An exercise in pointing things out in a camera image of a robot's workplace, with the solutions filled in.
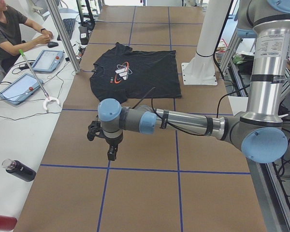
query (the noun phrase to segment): black cable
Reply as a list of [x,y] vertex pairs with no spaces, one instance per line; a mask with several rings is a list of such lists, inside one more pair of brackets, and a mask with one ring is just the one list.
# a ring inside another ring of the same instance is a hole
[[151,91],[153,91],[154,89],[156,89],[156,87],[152,87],[133,107],[132,109],[135,109],[136,106],[138,106],[145,97],[147,97],[148,94],[150,94]]
[[3,83],[11,84],[11,82],[9,82],[9,81],[1,81],[1,82],[0,82],[0,85],[3,84]]
[[227,85],[226,87],[229,87],[229,86],[232,86],[233,87],[232,91],[235,91],[234,85]]
[[218,64],[217,60],[216,60],[216,57],[215,57],[215,52],[213,53],[213,60],[214,60],[214,63],[216,65],[216,67],[218,68],[219,72],[220,72],[220,75],[221,75],[221,78],[222,80],[224,80],[224,75],[222,73],[222,70],[220,68],[220,65]]
[[[161,120],[163,120],[162,117],[160,117],[160,115],[159,115],[159,114],[156,112],[156,110],[154,109],[153,98],[151,98],[151,109],[152,109],[152,111],[157,115],[157,117],[159,117]],[[175,128],[176,130],[181,131],[181,132],[183,132],[183,133],[190,134],[190,135],[194,135],[194,136],[204,136],[204,134],[195,134],[195,133],[188,132],[188,131],[184,130],[183,128],[174,125],[174,124],[171,123],[171,122],[168,122],[168,121],[167,121],[166,123],[169,124],[171,127]]]
[[[287,132],[289,132],[290,133],[290,131],[289,130],[287,130],[287,129],[285,129],[285,128],[282,128],[282,130],[284,130],[284,131],[287,131]],[[278,175],[280,176],[280,177],[282,177],[283,175],[284,175],[284,173],[285,173],[285,164],[286,163],[290,163],[290,160],[286,160],[286,159],[284,159],[284,156],[285,155],[283,155],[282,157],[281,157],[281,166],[279,167],[279,169],[278,169],[278,171],[277,171],[277,173],[278,173]]]
[[18,121],[18,120],[26,119],[26,118],[29,118],[29,117],[33,117],[33,116],[37,116],[37,115],[46,115],[46,114],[60,114],[60,112],[36,113],[34,115],[21,117],[21,118],[16,118],[16,119],[11,118],[11,117],[4,117],[4,116],[0,116],[0,117],[5,118],[5,119],[9,119],[9,120],[13,120],[13,121]]
[[[242,75],[240,74],[240,71],[239,71],[239,70],[237,71],[237,74],[238,74],[239,77],[240,77],[240,80],[241,80],[242,86],[245,86],[244,81],[243,81],[243,78],[242,78]],[[247,97],[247,96],[248,96],[248,93],[247,93],[246,89],[244,89],[244,92],[245,92],[246,97]]]
[[215,50],[214,50],[214,51],[216,51],[217,48],[218,48],[218,46],[219,46],[220,38],[221,38],[221,36],[222,36],[223,30],[224,30],[224,28],[226,27],[227,21],[228,21],[228,19],[229,19],[229,14],[230,14],[230,11],[231,11],[231,8],[232,8],[232,5],[233,5],[233,0],[231,0],[231,2],[230,2],[229,8],[228,8],[228,12],[227,12],[226,17],[225,17],[225,19],[224,19],[224,22],[223,22],[223,25],[222,25],[222,28],[221,28],[221,31],[220,31],[220,34],[219,34],[219,37],[218,37],[218,40],[217,40],[216,47],[215,47]]
[[[59,89],[59,93],[58,93],[58,96],[57,96],[57,98],[59,97],[59,95],[60,95],[60,93],[61,93],[61,91],[62,91],[62,86],[63,86],[63,84],[64,84],[64,80],[63,79],[61,79],[59,76],[58,76],[58,74],[68,65],[68,63],[69,63],[69,61],[68,62],[66,62],[65,64],[64,64],[64,66],[62,67],[62,69],[60,69],[54,76],[52,76],[49,80],[47,80],[46,82],[44,82],[43,83],[43,85],[44,84],[46,84],[47,82],[49,82],[50,80],[52,80],[54,77],[57,77],[59,80],[61,80],[62,81],[62,83],[61,83],[61,86],[60,86],[60,89]],[[18,96],[21,96],[21,95],[24,95],[25,93],[22,93],[22,94],[19,94],[19,95],[16,95],[16,96],[13,96],[13,97],[10,97],[10,98],[14,98],[14,97],[18,97]],[[4,101],[4,100],[8,100],[8,99],[10,99],[10,98],[5,98],[5,99],[0,99],[0,101]],[[22,101],[22,102],[36,102],[36,101],[44,101],[45,99],[35,99],[35,100],[24,100],[24,101]],[[22,118],[17,118],[17,119],[13,119],[13,118],[9,118],[9,117],[4,117],[4,116],[0,116],[0,117],[2,117],[2,118],[6,118],[6,119],[10,119],[10,120],[13,120],[13,121],[17,121],[17,120],[20,120],[20,119],[25,119],[25,118],[28,118],[28,117],[33,117],[33,116],[36,116],[36,115],[43,115],[43,114],[46,114],[46,113],[37,113],[37,114],[34,114],[34,115],[31,115],[31,116],[27,116],[27,117],[22,117]]]
[[231,80],[224,80],[224,81],[230,81],[232,83],[232,85],[234,86],[234,82],[233,81],[231,81]]
[[16,66],[17,64],[21,64],[21,63],[25,63],[26,61],[21,61],[21,62],[18,62],[18,63],[15,63],[12,67]]
[[287,206],[288,206],[288,208],[289,208],[289,210],[290,210],[290,201],[289,201],[289,195],[286,193],[286,191],[285,191],[285,188],[284,188],[284,185],[283,185],[283,181],[281,180],[281,178],[280,178],[280,176],[278,175],[278,173],[277,173],[277,168],[276,168],[276,165],[275,165],[275,163],[273,163],[273,168],[274,168],[274,171],[275,171],[275,173],[276,173],[276,176],[277,176],[277,179],[278,179],[278,181],[279,181],[279,184],[280,184],[280,186],[281,186],[281,189],[282,189],[282,192],[283,192],[283,194],[284,194],[284,197],[285,197],[285,199],[286,199],[286,203],[287,203]]
[[243,87],[243,88],[240,88],[240,89],[237,90],[237,91],[233,91],[233,92],[231,92],[231,93],[227,93],[227,94],[223,95],[223,96],[219,99],[219,102],[218,102],[216,117],[218,118],[218,115],[219,115],[219,106],[220,106],[221,100],[222,100],[224,97],[229,96],[229,95],[234,94],[234,93],[237,93],[237,92],[239,92],[239,91],[241,91],[241,90],[243,90],[243,89],[248,88],[249,86],[250,86],[250,85],[247,85],[247,86],[245,86],[245,87]]

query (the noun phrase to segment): black strap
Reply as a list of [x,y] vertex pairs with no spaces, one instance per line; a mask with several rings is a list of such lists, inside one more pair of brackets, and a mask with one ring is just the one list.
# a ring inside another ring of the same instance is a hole
[[162,121],[161,121],[161,129],[165,129],[167,124],[168,124],[168,117],[169,117],[169,111],[168,110],[163,110],[163,115],[162,115]]
[[122,107],[119,117],[119,128],[125,130],[126,129],[126,119],[128,116],[130,108],[129,107]]
[[273,74],[253,74],[251,75],[251,82],[254,81],[267,81],[272,84],[285,83],[286,78],[283,75],[273,75]]
[[228,121],[228,118],[227,117],[223,117],[223,118],[224,118],[225,124],[224,124],[223,135],[222,135],[220,140],[225,140],[226,137],[227,137],[227,134],[229,132],[229,121]]
[[248,6],[247,6],[247,10],[246,10],[246,17],[247,17],[247,21],[248,23],[253,27],[253,22],[250,20],[249,18],[249,7],[250,7],[250,4],[251,4],[252,0],[250,0]]
[[206,117],[207,120],[207,128],[206,131],[204,133],[204,136],[211,136],[213,133],[213,128],[214,128],[214,124],[213,124],[213,118],[212,117]]

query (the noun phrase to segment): tablet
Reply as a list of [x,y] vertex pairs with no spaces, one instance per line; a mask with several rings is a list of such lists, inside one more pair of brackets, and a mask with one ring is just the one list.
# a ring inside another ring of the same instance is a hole
[[52,73],[60,64],[63,51],[43,50],[36,58],[32,68],[40,73]]
[[0,98],[4,99],[10,104],[18,105],[26,100],[38,88],[40,88],[40,85],[34,76],[25,73],[3,91],[1,91]]

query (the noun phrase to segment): table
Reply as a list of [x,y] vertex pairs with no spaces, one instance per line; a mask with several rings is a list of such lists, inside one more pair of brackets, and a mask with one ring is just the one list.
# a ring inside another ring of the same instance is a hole
[[[62,14],[62,18],[75,18],[77,14]],[[52,41],[57,42],[57,35],[55,25],[51,17],[43,24],[45,28],[54,33]],[[79,30],[77,23],[71,39],[72,44],[80,43]],[[53,50],[65,50],[61,41],[58,41],[59,46],[51,48]],[[25,52],[26,58],[36,59],[39,53],[49,49],[46,45],[36,46],[34,49]],[[37,74],[44,82],[49,80],[49,76],[56,74],[63,68],[66,61],[62,60],[60,66],[50,74]],[[7,73],[4,81],[12,82],[19,78],[24,73],[30,73],[30,70],[24,70],[19,74],[12,74],[12,71]],[[44,88],[50,96],[58,97],[61,106],[63,105],[71,84],[74,78],[74,71],[71,64],[68,64],[58,75],[62,80],[55,77],[46,84]],[[0,90],[6,88],[6,84],[0,85]],[[36,91],[28,100],[45,99],[42,90]],[[46,150],[48,141],[51,137],[53,129],[59,118],[61,107],[52,102],[48,104],[49,111],[56,114],[44,114],[43,101],[24,102],[18,106],[12,106],[4,101],[0,101],[0,116],[10,118],[22,118],[31,116],[37,113],[42,115],[33,116],[26,119],[12,121],[0,117],[0,215],[12,216],[19,218],[28,192],[31,188],[32,182],[24,182],[8,173],[1,167],[4,159],[10,158],[19,160],[31,167],[38,170],[41,159]]]
[[[125,131],[117,160],[108,162],[106,142],[86,139],[99,104],[89,85],[93,62],[120,42],[174,49],[181,70],[195,55],[202,10],[104,6],[99,20],[14,231],[265,232],[246,159],[230,144],[172,130]],[[223,81],[185,86],[178,75],[182,98],[157,99],[155,107],[215,115]],[[227,98],[220,107],[232,115]]]

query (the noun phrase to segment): monitor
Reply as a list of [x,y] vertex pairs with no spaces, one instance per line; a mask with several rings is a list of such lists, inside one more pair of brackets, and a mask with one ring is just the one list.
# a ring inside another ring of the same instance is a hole
[[89,15],[89,20],[86,20],[86,21],[84,20],[85,16],[84,16],[83,9],[82,9],[82,0],[76,0],[76,3],[77,3],[78,12],[79,12],[79,17],[81,18],[82,27],[87,27],[88,30],[93,30],[96,23],[95,23],[95,19],[93,18],[93,15],[92,15],[89,0],[85,0],[86,7],[88,10],[88,15]]

